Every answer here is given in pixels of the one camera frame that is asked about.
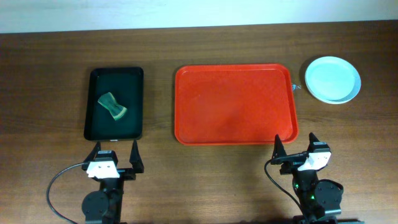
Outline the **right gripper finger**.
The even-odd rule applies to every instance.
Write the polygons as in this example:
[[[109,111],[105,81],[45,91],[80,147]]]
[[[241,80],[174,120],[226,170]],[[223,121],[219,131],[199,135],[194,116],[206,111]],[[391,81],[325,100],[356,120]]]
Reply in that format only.
[[[275,139],[274,139],[274,150],[272,153],[272,159],[281,159],[286,156],[287,156],[287,154],[286,154],[286,151],[282,144],[282,141],[281,141],[279,135],[276,134]]]
[[[310,143],[308,145],[307,151],[308,152],[314,152],[314,151],[316,151],[319,148],[319,146],[316,145],[316,142],[319,142],[319,140],[313,133],[310,133],[308,136],[309,136]]]

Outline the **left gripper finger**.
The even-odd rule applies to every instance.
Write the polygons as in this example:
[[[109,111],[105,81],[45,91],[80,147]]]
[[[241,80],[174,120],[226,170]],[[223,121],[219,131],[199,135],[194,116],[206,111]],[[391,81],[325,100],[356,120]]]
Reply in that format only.
[[[96,154],[101,150],[101,143],[97,142],[96,145],[94,146],[93,150],[88,154],[86,159],[83,161],[85,164],[88,164],[89,162],[93,161],[96,157]]]
[[[144,164],[143,164],[141,156],[139,154],[138,145],[137,145],[136,140],[134,140],[133,144],[132,144],[129,162],[132,165],[132,169],[135,173],[143,173],[144,172]]]

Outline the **green yellow sponge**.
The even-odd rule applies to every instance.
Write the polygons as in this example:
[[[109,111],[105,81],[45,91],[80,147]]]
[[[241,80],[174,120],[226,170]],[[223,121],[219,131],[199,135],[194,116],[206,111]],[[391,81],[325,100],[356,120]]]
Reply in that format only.
[[[115,121],[121,119],[127,113],[127,108],[120,105],[111,92],[100,96],[98,103],[109,111]]]

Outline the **pale blue plate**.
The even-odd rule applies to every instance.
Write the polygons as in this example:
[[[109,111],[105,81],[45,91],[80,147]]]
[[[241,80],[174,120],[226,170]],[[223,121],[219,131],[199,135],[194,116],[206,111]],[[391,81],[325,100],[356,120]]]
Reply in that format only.
[[[348,61],[332,56],[312,61],[305,70],[305,84],[309,85],[361,85],[357,69]]]

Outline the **white plate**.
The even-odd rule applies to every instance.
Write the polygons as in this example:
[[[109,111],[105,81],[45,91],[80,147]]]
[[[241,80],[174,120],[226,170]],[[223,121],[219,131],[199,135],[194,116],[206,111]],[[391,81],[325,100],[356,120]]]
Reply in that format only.
[[[324,103],[338,105],[355,98],[361,89],[361,85],[309,85],[307,88],[316,99]]]

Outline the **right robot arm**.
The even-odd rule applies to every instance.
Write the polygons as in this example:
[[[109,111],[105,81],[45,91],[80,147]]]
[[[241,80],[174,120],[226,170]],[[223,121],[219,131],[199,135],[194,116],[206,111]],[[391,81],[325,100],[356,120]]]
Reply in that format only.
[[[293,217],[294,223],[337,223],[336,216],[341,213],[340,203],[344,188],[341,184],[319,179],[317,172],[325,168],[331,157],[331,149],[326,142],[319,141],[309,134],[306,151],[288,155],[278,135],[275,136],[274,151],[266,166],[280,165],[281,175],[292,175],[292,188],[295,197],[283,189],[265,171],[269,180],[298,206],[301,215]]]

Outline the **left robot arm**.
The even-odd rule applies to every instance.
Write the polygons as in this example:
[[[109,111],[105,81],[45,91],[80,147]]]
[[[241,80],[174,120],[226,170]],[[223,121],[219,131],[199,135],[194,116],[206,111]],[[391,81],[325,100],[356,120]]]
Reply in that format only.
[[[136,179],[144,172],[137,141],[133,141],[129,157],[131,167],[118,168],[115,151],[104,151],[97,142],[83,161],[82,170],[99,182],[99,189],[90,192],[81,205],[85,223],[114,224],[121,222],[124,183]]]

